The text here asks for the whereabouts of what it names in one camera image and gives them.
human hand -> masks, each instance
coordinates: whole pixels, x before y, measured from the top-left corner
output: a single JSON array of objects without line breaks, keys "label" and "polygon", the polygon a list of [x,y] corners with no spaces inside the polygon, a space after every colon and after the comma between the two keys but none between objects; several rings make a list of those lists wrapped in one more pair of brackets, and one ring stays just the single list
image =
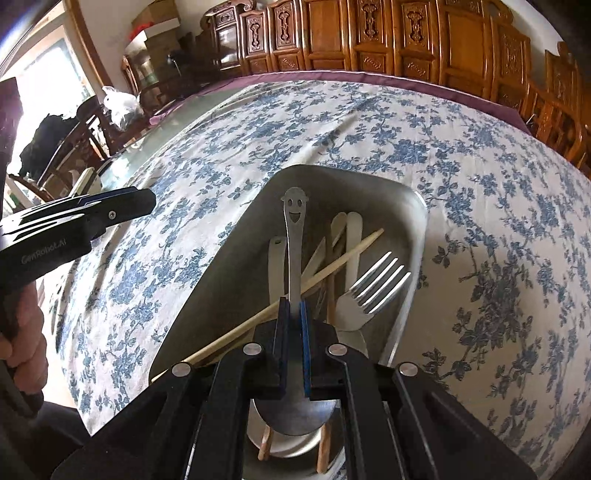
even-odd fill
[{"label": "human hand", "polygon": [[28,395],[41,391],[47,383],[47,341],[41,330],[43,312],[37,305],[35,283],[24,287],[17,303],[18,333],[12,342],[0,334],[0,359],[14,372],[14,384]]}]

screw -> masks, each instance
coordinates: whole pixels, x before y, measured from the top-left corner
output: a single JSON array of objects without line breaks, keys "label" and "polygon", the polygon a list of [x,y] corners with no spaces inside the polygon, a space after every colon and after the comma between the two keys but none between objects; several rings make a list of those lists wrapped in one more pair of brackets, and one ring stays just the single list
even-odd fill
[{"label": "screw", "polygon": [[254,356],[262,352],[262,347],[258,343],[247,343],[242,351],[245,355]]},{"label": "screw", "polygon": [[176,364],[173,367],[173,375],[175,377],[186,377],[189,373],[191,373],[191,365],[184,362]]},{"label": "screw", "polygon": [[341,343],[334,343],[329,347],[329,353],[334,356],[343,356],[347,353],[347,347]]},{"label": "screw", "polygon": [[414,377],[418,373],[418,367],[411,362],[403,363],[398,369],[405,377]]}]

white wall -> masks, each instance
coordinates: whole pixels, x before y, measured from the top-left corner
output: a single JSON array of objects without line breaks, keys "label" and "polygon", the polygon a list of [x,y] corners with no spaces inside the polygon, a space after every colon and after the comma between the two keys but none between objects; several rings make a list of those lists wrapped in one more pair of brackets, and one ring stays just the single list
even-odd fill
[{"label": "white wall", "polygon": [[527,0],[502,0],[513,11],[513,25],[531,39],[531,77],[545,87],[544,50],[558,55],[556,44],[562,41],[558,32]]},{"label": "white wall", "polygon": [[[259,0],[259,4],[271,0]],[[90,36],[113,85],[126,90],[125,79],[121,73],[123,50],[129,43],[131,21],[150,3],[150,0],[80,0],[82,14]],[[181,17],[181,31],[201,32],[199,21],[202,15],[220,0],[176,0]],[[513,24],[531,38],[532,76],[544,86],[544,50],[557,53],[556,43],[561,40],[550,23],[532,7],[527,0],[504,0],[514,13]]]}]

tablecloth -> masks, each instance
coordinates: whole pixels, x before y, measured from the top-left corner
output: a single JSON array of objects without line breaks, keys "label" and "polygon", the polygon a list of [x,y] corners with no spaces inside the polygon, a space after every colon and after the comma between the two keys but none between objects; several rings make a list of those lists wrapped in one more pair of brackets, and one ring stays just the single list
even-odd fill
[{"label": "tablecloth", "polygon": [[385,86],[247,87],[140,168],[130,183],[151,186],[154,213],[46,280],[54,347],[88,429],[147,386],[159,344],[249,202],[298,163],[423,195],[423,266],[397,359],[418,363],[548,478],[591,414],[591,184],[500,120]]}]

metal tray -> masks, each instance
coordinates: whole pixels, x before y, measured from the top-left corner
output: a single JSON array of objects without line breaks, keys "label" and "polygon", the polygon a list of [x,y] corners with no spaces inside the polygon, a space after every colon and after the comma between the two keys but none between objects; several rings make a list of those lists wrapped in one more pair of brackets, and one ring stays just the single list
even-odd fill
[{"label": "metal tray", "polygon": [[[383,365],[392,362],[417,285],[427,229],[427,206],[415,190],[395,181],[334,168],[296,165],[277,173],[242,215],[174,321],[152,363],[150,378],[268,305],[268,243],[273,236],[285,235],[281,197],[293,186],[302,188],[309,198],[302,265],[316,249],[332,218],[339,212],[355,211],[363,217],[363,237],[378,228],[385,230],[361,255],[359,274],[389,250],[410,269],[410,280],[397,298],[362,328],[370,359]],[[337,276],[337,285],[340,281],[343,280]],[[316,463],[310,463],[307,456],[290,459],[292,468],[285,469],[287,465],[281,463],[285,459],[258,462],[256,454],[249,455],[252,449],[248,446],[243,474],[248,480],[277,478],[277,475],[287,480],[312,473],[318,478],[331,478],[334,468],[344,459],[344,453],[337,452],[329,472],[316,475]],[[268,475],[261,473],[260,463],[265,464],[263,471]]]}]

